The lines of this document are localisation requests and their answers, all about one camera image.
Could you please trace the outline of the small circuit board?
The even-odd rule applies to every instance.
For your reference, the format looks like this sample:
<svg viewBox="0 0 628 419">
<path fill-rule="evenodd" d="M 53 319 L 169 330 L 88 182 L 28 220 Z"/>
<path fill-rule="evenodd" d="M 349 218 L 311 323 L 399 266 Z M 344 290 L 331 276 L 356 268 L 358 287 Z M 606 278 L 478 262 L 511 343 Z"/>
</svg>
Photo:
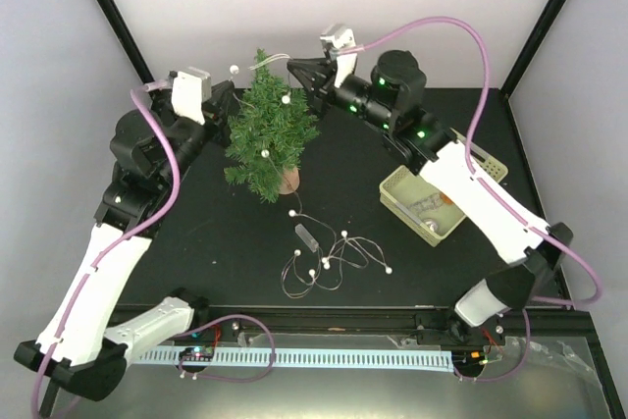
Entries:
<svg viewBox="0 0 628 419">
<path fill-rule="evenodd" d="M 209 362 L 215 349 L 212 346 L 190 346 L 182 350 L 179 358 L 183 362 Z"/>
</svg>

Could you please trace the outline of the black aluminium rail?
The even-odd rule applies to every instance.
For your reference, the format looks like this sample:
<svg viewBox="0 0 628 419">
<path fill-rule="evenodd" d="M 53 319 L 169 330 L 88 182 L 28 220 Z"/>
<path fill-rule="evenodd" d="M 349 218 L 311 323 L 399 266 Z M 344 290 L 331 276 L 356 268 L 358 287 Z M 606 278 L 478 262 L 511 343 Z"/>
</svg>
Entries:
<svg viewBox="0 0 628 419">
<path fill-rule="evenodd" d="M 110 325 L 130 320 L 147 305 L 115 308 Z M 532 338 L 584 338 L 599 342 L 592 318 L 580 311 L 528 308 Z M 288 308 L 210 306 L 207 321 L 225 315 L 248 315 L 261 321 L 273 334 L 401 335 L 423 345 L 470 349 L 488 345 L 489 338 L 505 345 L 506 337 L 525 337 L 520 312 L 496 316 L 479 328 L 463 328 L 452 314 L 438 308 Z"/>
</svg>

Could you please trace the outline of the small green christmas tree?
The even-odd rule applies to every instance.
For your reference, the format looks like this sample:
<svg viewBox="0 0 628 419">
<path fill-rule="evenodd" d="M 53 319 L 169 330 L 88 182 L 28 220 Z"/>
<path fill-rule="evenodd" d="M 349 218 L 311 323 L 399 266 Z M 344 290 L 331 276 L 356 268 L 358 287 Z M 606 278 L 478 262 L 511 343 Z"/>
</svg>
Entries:
<svg viewBox="0 0 628 419">
<path fill-rule="evenodd" d="M 264 49 L 256 51 L 250 86 L 238 100 L 239 111 L 228 120 L 226 156 L 235 164 L 225 169 L 225 178 L 274 203 L 288 174 L 300 168 L 306 144 L 319 131 L 304 90 L 273 73 L 270 58 Z"/>
</svg>

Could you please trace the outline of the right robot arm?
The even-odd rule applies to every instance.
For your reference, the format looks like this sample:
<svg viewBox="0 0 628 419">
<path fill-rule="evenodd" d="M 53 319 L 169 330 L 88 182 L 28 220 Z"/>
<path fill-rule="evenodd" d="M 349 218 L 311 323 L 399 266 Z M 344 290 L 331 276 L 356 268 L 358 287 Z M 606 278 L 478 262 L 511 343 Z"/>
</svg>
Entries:
<svg viewBox="0 0 628 419">
<path fill-rule="evenodd" d="M 452 340 L 468 343 L 489 318 L 524 308 L 553 276 L 573 239 L 572 231 L 528 211 L 467 159 L 469 142 L 423 109 L 427 77 L 410 52 L 383 53 L 370 80 L 358 77 L 354 65 L 345 65 L 341 58 L 291 59 L 287 69 L 315 111 L 337 106 L 379 129 L 390 154 L 443 192 L 505 263 L 456 301 L 454 313 L 445 320 Z"/>
</svg>

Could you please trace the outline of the green plastic basket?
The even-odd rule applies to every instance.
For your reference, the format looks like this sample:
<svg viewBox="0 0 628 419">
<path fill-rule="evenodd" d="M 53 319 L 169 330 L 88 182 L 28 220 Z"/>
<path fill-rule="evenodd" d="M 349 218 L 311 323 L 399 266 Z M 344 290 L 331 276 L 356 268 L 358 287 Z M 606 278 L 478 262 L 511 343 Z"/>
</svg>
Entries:
<svg viewBox="0 0 628 419">
<path fill-rule="evenodd" d="M 399 167 L 380 183 L 380 201 L 428 244 L 438 246 L 466 219 L 484 229 L 496 226 L 497 216 L 489 212 L 498 204 L 477 179 L 500 183 L 508 170 L 499 160 L 475 145 L 466 154 L 460 133 L 436 153 L 436 161 L 387 136 L 384 143 Z"/>
</svg>

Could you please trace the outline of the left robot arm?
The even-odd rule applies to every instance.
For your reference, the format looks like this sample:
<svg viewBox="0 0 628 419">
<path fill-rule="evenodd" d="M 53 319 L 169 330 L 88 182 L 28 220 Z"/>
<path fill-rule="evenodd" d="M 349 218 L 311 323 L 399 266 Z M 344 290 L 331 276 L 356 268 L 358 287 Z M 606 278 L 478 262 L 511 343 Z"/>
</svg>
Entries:
<svg viewBox="0 0 628 419">
<path fill-rule="evenodd" d="M 210 329 L 206 299 L 183 288 L 117 327 L 108 325 L 192 162 L 209 142 L 229 144 L 235 85 L 203 80 L 200 95 L 191 98 L 182 96 L 182 88 L 182 77 L 175 77 L 132 91 L 135 108 L 116 124 L 112 181 L 78 272 L 48 326 L 14 354 L 39 379 L 85 399 L 107 397 L 128 367 L 162 341 L 180 334 L 198 340 Z"/>
</svg>

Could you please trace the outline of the clear battery box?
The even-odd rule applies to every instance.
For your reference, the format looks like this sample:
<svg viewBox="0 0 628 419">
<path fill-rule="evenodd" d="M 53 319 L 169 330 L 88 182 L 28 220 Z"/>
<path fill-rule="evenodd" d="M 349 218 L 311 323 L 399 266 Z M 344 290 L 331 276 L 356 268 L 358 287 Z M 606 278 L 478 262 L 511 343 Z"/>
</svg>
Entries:
<svg viewBox="0 0 628 419">
<path fill-rule="evenodd" d="M 305 228 L 303 224 L 297 224 L 294 227 L 294 231 L 311 252 L 318 251 L 320 247 L 318 240 Z"/>
</svg>

